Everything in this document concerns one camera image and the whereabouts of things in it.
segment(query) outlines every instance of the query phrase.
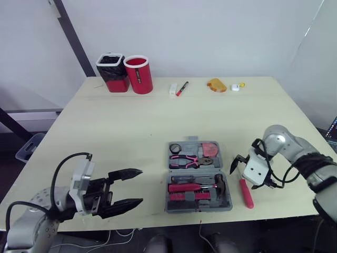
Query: red cup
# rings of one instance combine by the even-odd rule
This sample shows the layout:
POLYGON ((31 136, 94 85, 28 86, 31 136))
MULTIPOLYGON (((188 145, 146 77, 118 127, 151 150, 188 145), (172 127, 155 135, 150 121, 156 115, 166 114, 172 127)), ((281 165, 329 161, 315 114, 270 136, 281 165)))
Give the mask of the red cup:
POLYGON ((143 55, 132 55, 123 61, 135 93, 146 94, 152 91, 152 79, 148 58, 143 55))

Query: small yellow object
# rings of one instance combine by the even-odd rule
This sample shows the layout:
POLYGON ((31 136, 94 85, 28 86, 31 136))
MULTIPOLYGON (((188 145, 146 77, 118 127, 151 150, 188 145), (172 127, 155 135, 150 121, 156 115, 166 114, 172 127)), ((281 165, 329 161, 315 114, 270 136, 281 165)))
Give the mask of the small yellow object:
POLYGON ((227 90, 226 85, 224 85, 218 78, 213 78, 208 81, 207 86, 215 92, 225 92, 227 90))

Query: table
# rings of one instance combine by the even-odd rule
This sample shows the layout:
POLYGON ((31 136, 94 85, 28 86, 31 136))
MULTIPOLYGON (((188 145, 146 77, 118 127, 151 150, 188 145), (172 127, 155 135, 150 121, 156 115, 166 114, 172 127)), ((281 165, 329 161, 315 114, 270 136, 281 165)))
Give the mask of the table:
MULTIPOLYGON (((300 177, 285 189, 262 187, 251 191, 254 209, 245 207, 239 188, 239 175, 229 175, 237 154, 246 156, 255 140, 273 124, 287 127, 306 138, 320 152, 335 158, 335 153, 299 107, 272 77, 224 77, 227 86, 245 82, 239 92, 211 91, 206 78, 154 78, 154 90, 146 95, 108 92, 100 77, 89 77, 52 125, 33 156, 0 205, 0 228, 5 228, 7 206, 16 200, 28 201, 51 184, 59 162, 75 152, 93 153, 96 167, 92 179, 106 177, 112 170, 138 168, 143 174, 112 185, 113 200, 144 198, 135 209, 109 219, 79 216, 61 224, 60 231, 144 228, 173 225, 229 222, 316 214, 314 193, 300 177), (189 85, 179 98, 169 97, 169 87, 185 81, 189 85), (199 140, 214 140, 220 145, 233 209, 229 212, 168 214, 165 212, 167 144, 197 135, 199 140)), ((61 169, 57 185, 70 185, 79 158, 61 169)), ((274 158, 279 177, 289 163, 274 158)), ((12 220, 25 207, 13 209, 12 220)))

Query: label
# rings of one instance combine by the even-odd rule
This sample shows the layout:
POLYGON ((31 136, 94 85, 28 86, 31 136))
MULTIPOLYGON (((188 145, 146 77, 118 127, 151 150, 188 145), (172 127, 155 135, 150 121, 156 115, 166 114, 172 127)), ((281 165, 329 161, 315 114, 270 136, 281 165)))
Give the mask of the label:
POLYGON ((136 71, 136 76, 137 76, 138 83, 142 83, 142 79, 141 79, 141 75, 139 73, 139 69, 135 68, 135 71, 136 71))

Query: floor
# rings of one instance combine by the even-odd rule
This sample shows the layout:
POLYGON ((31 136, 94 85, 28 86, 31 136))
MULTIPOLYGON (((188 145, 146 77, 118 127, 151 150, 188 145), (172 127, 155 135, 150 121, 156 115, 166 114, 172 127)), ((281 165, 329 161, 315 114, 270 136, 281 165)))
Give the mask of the floor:
MULTIPOLYGON (((15 159, 15 152, 23 142, 12 134, 0 134, 0 202, 23 169, 24 163, 15 159)), ((305 253, 311 252, 315 230, 320 218, 316 216, 287 218, 249 222, 227 222, 202 225, 202 234, 210 235, 221 233, 229 240, 235 242, 242 253, 305 253)), ((162 234, 172 239, 173 252, 199 253, 203 252, 204 242, 198 234, 199 225, 175 226, 160 228, 145 228, 136 230, 132 240, 123 245, 108 246, 93 250, 100 252, 136 252, 141 253, 147 242, 155 235, 162 234)), ((59 233, 55 244, 72 242, 82 245, 97 245, 107 240, 107 231, 69 232, 59 233)), ((109 243, 118 243, 128 240, 129 237, 120 237, 112 231, 109 243)), ((5 233, 0 232, 0 246, 5 242, 5 233)), ((62 246, 50 250, 50 253, 85 253, 90 249, 62 246)), ((316 253, 337 252, 336 227, 323 223, 318 236, 316 253)))

